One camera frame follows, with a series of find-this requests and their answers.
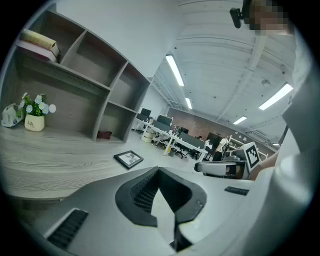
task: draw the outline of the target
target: person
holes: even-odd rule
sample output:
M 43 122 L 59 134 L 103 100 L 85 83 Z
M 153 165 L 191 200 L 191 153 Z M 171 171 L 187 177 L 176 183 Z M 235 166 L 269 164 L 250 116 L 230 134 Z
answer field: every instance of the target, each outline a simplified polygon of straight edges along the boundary
M 243 7 L 248 4 L 249 10 L 249 27 L 262 34 L 281 34 L 295 37 L 296 49 L 295 49 L 295 63 L 294 70 L 292 72 L 292 80 L 294 90 L 297 91 L 302 85 L 304 85 L 307 77 L 310 73 L 311 67 L 314 61 L 311 57 L 308 46 L 305 44 L 299 31 L 294 28 L 289 19 L 286 17 L 286 13 L 279 12 L 276 8 L 277 3 L 270 5 L 266 0 L 245 0 Z M 284 139 L 281 148 L 271 157 L 260 162 L 250 173 L 249 179 L 255 181 L 259 173 L 266 168 L 275 167 L 284 158 L 299 154 L 299 148 L 297 142 L 289 128 L 285 129 L 283 134 Z
M 215 153 L 213 156 L 212 161 L 221 161 L 222 160 L 222 154 L 224 153 L 225 150 L 225 146 L 227 145 L 227 143 L 229 142 L 228 137 L 224 137 L 219 145 L 216 147 L 215 149 Z
M 206 147 L 208 147 L 209 149 L 212 150 L 212 141 L 210 139 L 207 139 L 205 142 L 204 142 L 204 147 L 203 149 L 206 149 Z

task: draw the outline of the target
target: wooden shelf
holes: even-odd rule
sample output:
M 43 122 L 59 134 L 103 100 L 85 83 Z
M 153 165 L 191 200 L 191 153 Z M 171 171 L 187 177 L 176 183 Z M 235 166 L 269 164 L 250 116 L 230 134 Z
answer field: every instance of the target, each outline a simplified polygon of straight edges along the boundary
M 112 132 L 112 136 L 126 142 L 136 116 L 135 112 L 108 102 L 101 119 L 99 131 Z
M 89 31 L 77 38 L 62 60 L 64 66 L 107 87 L 125 62 L 126 59 Z
M 139 111 L 150 82 L 141 74 L 138 75 L 137 72 L 128 63 L 114 86 L 110 101 L 128 109 Z
M 67 131 L 60 128 L 48 127 L 45 125 L 42 131 L 32 131 L 25 128 L 24 121 L 11 128 L 0 126 L 0 134 L 2 136 L 16 137 L 17 133 L 23 134 L 23 137 L 29 137 L 30 140 L 36 142 L 37 140 L 46 140 L 51 144 L 59 144 L 61 142 L 73 142 L 86 140 L 92 142 L 91 138 L 80 131 Z
M 113 102 L 113 101 L 109 101 L 108 104 L 116 105 L 116 106 L 118 106 L 118 107 L 120 107 L 120 108 L 123 108 L 123 109 L 128 110 L 128 111 L 130 111 L 130 112 L 132 112 L 132 113 L 135 113 L 135 114 L 138 113 L 137 111 L 134 111 L 134 110 L 132 110 L 132 109 L 130 109 L 130 108 L 127 108 L 127 107 L 125 107 L 125 106 L 122 106 L 122 105 L 120 105 L 120 104 L 118 104 L 118 103 L 115 103 L 115 102 Z
M 29 28 L 57 42 L 60 50 L 60 62 L 71 45 L 85 29 L 71 20 L 65 19 L 51 11 L 45 11 Z
M 15 49 L 0 84 L 1 109 L 46 95 L 56 113 L 45 126 L 90 134 L 111 131 L 125 142 L 150 82 L 116 49 L 88 29 L 53 10 L 46 10 L 30 27 L 57 41 L 58 62 Z
M 28 69 L 32 69 L 39 73 L 43 73 L 57 80 L 61 79 L 63 82 L 76 86 L 89 93 L 90 92 L 94 94 L 96 93 L 97 90 L 94 87 L 98 87 L 103 90 L 110 91 L 110 88 L 105 86 L 104 84 L 98 81 L 95 81 L 90 77 L 84 74 L 81 74 L 77 71 L 74 71 L 64 65 L 61 65 L 51 60 L 42 59 L 29 51 L 21 50 L 20 52 L 26 56 L 22 58 L 21 64 L 22 66 Z

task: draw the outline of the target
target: computer monitor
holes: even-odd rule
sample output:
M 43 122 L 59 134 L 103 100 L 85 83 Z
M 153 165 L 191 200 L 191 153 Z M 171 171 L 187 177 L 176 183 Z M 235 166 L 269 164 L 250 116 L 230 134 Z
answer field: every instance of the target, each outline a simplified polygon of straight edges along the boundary
M 151 114 L 151 110 L 143 108 L 143 109 L 141 109 L 141 113 L 140 114 L 143 115 L 143 116 L 149 117 L 150 114 Z
M 181 132 L 181 133 L 188 134 L 189 130 L 186 129 L 186 128 L 181 127 L 181 128 L 180 128 L 180 132 Z
M 196 148 L 203 149 L 205 146 L 205 142 L 203 140 L 192 137 L 189 134 L 186 134 L 184 132 L 181 132 L 179 137 L 184 142 L 189 143 L 189 144 L 195 146 Z
M 171 126 L 172 119 L 160 114 L 157 118 L 157 121 L 165 124 L 166 126 Z
M 143 115 L 143 114 L 137 114 L 136 115 L 136 118 L 138 118 L 139 120 L 141 120 L 141 121 L 147 121 L 147 119 L 148 119 L 148 117 L 147 116 L 145 116 L 145 115 Z

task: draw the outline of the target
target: shelf compartment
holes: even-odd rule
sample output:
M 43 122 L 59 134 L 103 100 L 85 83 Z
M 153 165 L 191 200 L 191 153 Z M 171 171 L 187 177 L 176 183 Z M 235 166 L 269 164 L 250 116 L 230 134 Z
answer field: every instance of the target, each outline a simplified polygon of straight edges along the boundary
M 117 107 L 119 107 L 119 108 L 128 110 L 128 111 L 130 111 L 130 112 L 132 112 L 132 113 L 135 113 L 135 114 L 137 113 L 137 111 L 134 111 L 134 110 L 132 110 L 132 109 L 130 109 L 130 108 L 127 108 L 127 107 L 125 107 L 125 106 L 122 106 L 122 105 L 120 105 L 120 104 L 118 104 L 118 103 L 115 103 L 115 102 L 113 102 L 113 101 L 109 101 L 108 104 L 115 105 L 115 106 L 117 106 Z
M 136 115 L 131 110 L 108 102 L 101 119 L 99 131 L 112 132 L 111 137 L 126 142 Z
M 25 68 L 42 73 L 51 78 L 60 80 L 69 85 L 87 91 L 95 95 L 104 95 L 105 91 L 110 89 L 103 84 L 96 83 L 90 78 L 83 76 L 73 70 L 53 61 L 37 58 L 30 52 L 22 51 L 23 54 L 18 54 L 21 65 Z
M 125 70 L 127 65 L 128 65 L 128 61 L 126 61 L 122 65 L 122 67 L 119 69 L 118 73 L 116 74 L 116 76 L 114 77 L 114 79 L 113 79 L 113 81 L 111 83 L 111 87 L 113 87 L 113 85 L 118 81 L 119 77 L 121 76 L 121 74 L 123 73 L 123 71 Z M 111 93 L 109 93 L 108 95 L 106 95 L 104 97 L 104 101 L 101 104 L 100 111 L 99 111 L 98 115 L 96 116 L 94 128 L 93 128 L 93 131 L 92 131 L 92 140 L 93 141 L 96 141 L 96 139 L 97 139 L 97 134 L 98 134 L 98 130 L 99 130 L 99 127 L 100 127 L 100 123 L 101 123 L 102 117 L 104 115 L 106 106 L 108 104 L 108 100 L 110 98 L 110 95 L 111 95 Z
M 111 92 L 110 101 L 138 111 L 150 82 L 128 63 Z
M 29 29 L 57 42 L 60 50 L 58 62 L 63 59 L 71 45 L 85 31 L 83 27 L 48 10 Z
M 89 31 L 75 48 L 76 50 L 63 60 L 63 64 L 107 87 L 110 87 L 118 70 L 127 61 Z
M 14 93 L 15 102 L 19 103 L 22 95 L 27 92 L 32 99 L 38 94 L 45 94 L 45 102 L 56 105 L 56 112 L 45 116 L 46 127 L 92 134 L 99 105 L 103 101 L 104 94 L 108 94 L 109 91 L 95 87 L 104 94 L 93 94 L 70 86 L 64 79 L 56 79 L 24 66 L 19 68 L 18 76 L 19 82 L 15 85 Z

